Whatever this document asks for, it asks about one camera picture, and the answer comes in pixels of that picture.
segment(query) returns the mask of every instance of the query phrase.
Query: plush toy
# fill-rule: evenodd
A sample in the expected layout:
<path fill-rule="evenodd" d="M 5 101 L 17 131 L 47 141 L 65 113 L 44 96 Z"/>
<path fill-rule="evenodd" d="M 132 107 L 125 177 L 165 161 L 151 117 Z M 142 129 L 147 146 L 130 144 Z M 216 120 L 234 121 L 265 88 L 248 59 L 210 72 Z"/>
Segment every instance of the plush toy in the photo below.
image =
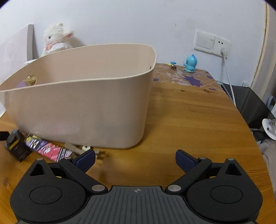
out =
<path fill-rule="evenodd" d="M 45 47 L 41 57 L 57 51 L 73 48 L 71 44 L 67 41 L 72 36 L 73 31 L 64 30 L 62 23 L 50 25 L 45 30 L 43 35 Z"/>

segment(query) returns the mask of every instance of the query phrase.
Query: power plug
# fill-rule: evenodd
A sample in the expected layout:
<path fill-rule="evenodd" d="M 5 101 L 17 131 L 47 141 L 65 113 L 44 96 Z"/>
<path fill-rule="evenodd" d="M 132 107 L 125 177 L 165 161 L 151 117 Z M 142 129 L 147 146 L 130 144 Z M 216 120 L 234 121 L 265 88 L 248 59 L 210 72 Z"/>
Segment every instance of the power plug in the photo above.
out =
<path fill-rule="evenodd" d="M 227 50 L 225 47 L 222 47 L 222 48 L 221 48 L 221 55 L 222 55 L 224 58 L 227 58 L 227 54 L 228 54 L 228 50 Z"/>

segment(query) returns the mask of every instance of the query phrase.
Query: metal screw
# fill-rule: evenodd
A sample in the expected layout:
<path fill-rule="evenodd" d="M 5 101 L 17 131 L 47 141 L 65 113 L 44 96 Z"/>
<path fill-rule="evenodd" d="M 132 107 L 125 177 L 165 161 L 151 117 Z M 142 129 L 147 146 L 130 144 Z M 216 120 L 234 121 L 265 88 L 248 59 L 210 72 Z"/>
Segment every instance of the metal screw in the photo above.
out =
<path fill-rule="evenodd" d="M 181 187 L 180 187 L 179 185 L 173 184 L 173 185 L 168 186 L 168 190 L 169 190 L 169 191 L 176 192 L 176 191 L 180 191 L 180 190 L 181 190 Z"/>
<path fill-rule="evenodd" d="M 105 186 L 101 185 L 101 184 L 96 184 L 93 187 L 91 187 L 91 189 L 93 191 L 103 191 L 105 189 Z"/>

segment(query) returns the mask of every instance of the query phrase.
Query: colorful package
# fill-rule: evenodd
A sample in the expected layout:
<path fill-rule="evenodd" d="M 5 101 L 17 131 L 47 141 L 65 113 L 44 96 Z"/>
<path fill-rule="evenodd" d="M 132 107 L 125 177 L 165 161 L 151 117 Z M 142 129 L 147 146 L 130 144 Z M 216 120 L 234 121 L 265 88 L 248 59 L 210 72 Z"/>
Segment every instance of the colorful package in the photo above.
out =
<path fill-rule="evenodd" d="M 55 162 L 60 161 L 64 157 L 70 156 L 72 154 L 71 151 L 47 142 L 35 135 L 29 135 L 25 139 L 25 145 L 28 146 L 33 151 L 38 152 L 39 154 L 53 160 Z"/>

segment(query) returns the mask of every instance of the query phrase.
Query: power cord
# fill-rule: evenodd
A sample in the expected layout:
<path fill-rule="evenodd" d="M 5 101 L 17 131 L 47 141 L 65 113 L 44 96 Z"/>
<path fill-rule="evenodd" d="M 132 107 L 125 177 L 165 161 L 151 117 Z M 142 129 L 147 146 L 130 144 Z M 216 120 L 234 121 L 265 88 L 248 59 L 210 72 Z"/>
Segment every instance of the power cord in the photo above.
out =
<path fill-rule="evenodd" d="M 233 88 L 232 88 L 232 85 L 231 85 L 231 82 L 230 82 L 230 78 L 229 78 L 229 75 L 228 75 L 227 65 L 226 65 L 227 53 L 228 53 L 227 49 L 225 49 L 224 47 L 222 47 L 221 48 L 221 54 L 222 54 L 223 59 L 224 59 L 225 70 L 226 70 L 229 86 L 230 86 L 231 93 L 232 93 L 233 103 L 234 103 L 235 107 L 237 107 L 236 106 L 236 100 L 235 100 L 234 92 L 233 92 Z"/>

